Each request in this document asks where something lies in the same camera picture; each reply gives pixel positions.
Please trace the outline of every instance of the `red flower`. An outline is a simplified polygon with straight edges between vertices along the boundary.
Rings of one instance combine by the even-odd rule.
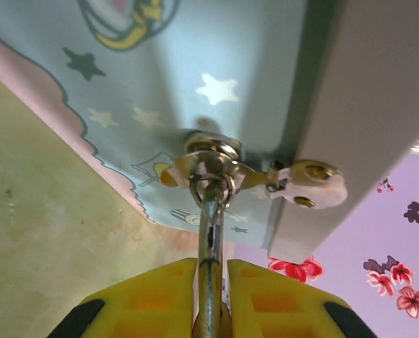
[[[406,282],[408,284],[413,284],[414,272],[409,270],[403,263],[399,263],[391,267],[392,281],[394,284],[401,284]]]
[[[406,310],[412,318],[419,316],[419,292],[414,291],[412,287],[404,287],[399,291],[401,296],[397,299],[397,308]]]
[[[323,274],[323,267],[321,264],[314,261],[312,256],[306,259],[302,264],[294,264],[271,257],[269,259],[272,260],[268,265],[269,269],[274,271],[282,270],[287,277],[294,278],[303,283],[305,283],[308,278],[310,280],[316,280]]]
[[[370,271],[367,276],[369,277],[367,283],[373,287],[378,287],[378,294],[384,296],[385,294],[393,297],[395,295],[394,288],[392,286],[391,278],[386,274],[379,274],[376,271]]]

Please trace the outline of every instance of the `cartoon wallpaper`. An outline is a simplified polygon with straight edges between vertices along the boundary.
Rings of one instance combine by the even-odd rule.
[[[0,1],[0,79],[144,217],[196,232],[189,192],[159,175],[183,155],[190,130],[244,140],[253,153],[278,148],[305,9],[280,0]],[[261,188],[237,196],[226,240],[267,247],[271,206]]]

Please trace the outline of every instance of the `metal ring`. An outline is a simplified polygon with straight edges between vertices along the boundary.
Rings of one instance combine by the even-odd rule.
[[[215,174],[203,174],[203,175],[194,175],[190,178],[189,188],[192,197],[195,200],[195,203],[199,208],[201,208],[201,204],[203,203],[203,199],[201,198],[200,194],[198,193],[198,182],[200,181],[220,181],[225,182],[227,185],[227,196],[223,200],[223,208],[228,208],[230,203],[232,202],[235,193],[234,193],[234,178],[230,175],[223,174],[223,175],[215,175]]]

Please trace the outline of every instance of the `wall decal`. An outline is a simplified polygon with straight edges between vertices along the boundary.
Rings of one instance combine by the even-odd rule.
[[[100,126],[102,126],[103,128],[107,128],[110,125],[116,127],[119,126],[119,124],[112,119],[111,113],[108,113],[106,111],[100,113],[99,111],[95,111],[92,108],[88,108],[88,111],[92,114],[92,116],[90,116],[89,119],[98,122]]]
[[[94,75],[106,76],[106,74],[95,66],[95,55],[92,53],[85,53],[82,55],[72,52],[68,48],[62,48],[62,50],[70,58],[70,62],[67,63],[67,67],[73,70],[77,70],[87,81],[92,79]]]
[[[216,106],[221,101],[239,101],[239,98],[233,92],[234,87],[237,86],[237,80],[218,81],[209,74],[203,74],[201,78],[205,86],[197,88],[196,92],[206,96],[212,106]]]
[[[381,194],[384,191],[386,192],[393,192],[395,190],[393,185],[390,185],[389,178],[386,177],[383,181],[381,181],[377,186],[377,193]]]
[[[413,288],[414,272],[392,256],[387,257],[387,262],[379,264],[374,259],[368,259],[363,267],[369,270],[367,282],[372,287],[378,288],[380,296],[395,295],[394,285],[406,284],[399,290],[401,296],[397,299],[397,308],[405,310],[412,318],[419,316],[419,292]]]
[[[145,162],[131,165],[131,167],[135,170],[138,170],[148,176],[148,179],[140,183],[139,187],[145,187],[153,182],[158,182],[161,177],[161,173],[166,168],[171,166],[173,161],[174,159],[172,156],[169,156],[166,153],[159,153]]]
[[[176,217],[190,225],[200,226],[200,215],[196,213],[191,213],[182,209],[175,209],[170,212],[173,217]]]
[[[234,230],[235,232],[240,232],[242,234],[248,234],[249,231],[247,229],[242,229],[241,227],[232,227],[231,230]]]
[[[143,111],[140,108],[134,107],[135,115],[133,115],[133,119],[139,121],[145,127],[150,128],[153,125],[157,125],[159,127],[165,127],[165,125],[161,121],[161,114],[157,111]]]
[[[303,283],[307,280],[316,280],[323,275],[323,267],[312,256],[302,264],[294,264],[271,257],[269,259],[271,260],[268,265],[270,270],[283,272],[287,277],[294,278]]]
[[[419,224],[419,203],[411,202],[408,206],[408,211],[404,213],[404,217],[408,218],[409,223],[413,223],[415,221]]]
[[[78,0],[87,27],[104,46],[127,51],[164,30],[179,0]]]
[[[397,308],[405,310],[412,318],[419,316],[419,292],[412,287],[404,287],[399,290],[401,296],[397,299]]]

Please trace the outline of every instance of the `metal screw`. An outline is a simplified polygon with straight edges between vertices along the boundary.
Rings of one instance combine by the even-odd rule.
[[[333,173],[330,169],[321,165],[308,165],[305,168],[305,171],[309,177],[320,181],[327,181],[330,177],[333,176]]]
[[[315,202],[313,200],[304,196],[294,197],[294,202],[298,204],[299,206],[304,206],[306,208],[312,208],[315,206]]]

